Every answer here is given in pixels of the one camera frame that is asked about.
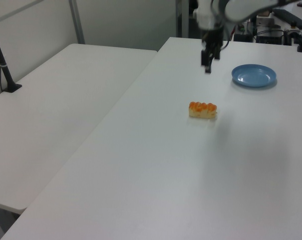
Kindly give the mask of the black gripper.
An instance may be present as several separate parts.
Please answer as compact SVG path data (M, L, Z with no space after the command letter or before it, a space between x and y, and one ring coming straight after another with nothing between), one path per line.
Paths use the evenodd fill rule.
M211 73L212 60L220 60L220 51L223 45L224 27L204 30L202 36L203 49L201 51L201 65L205 67L206 73Z

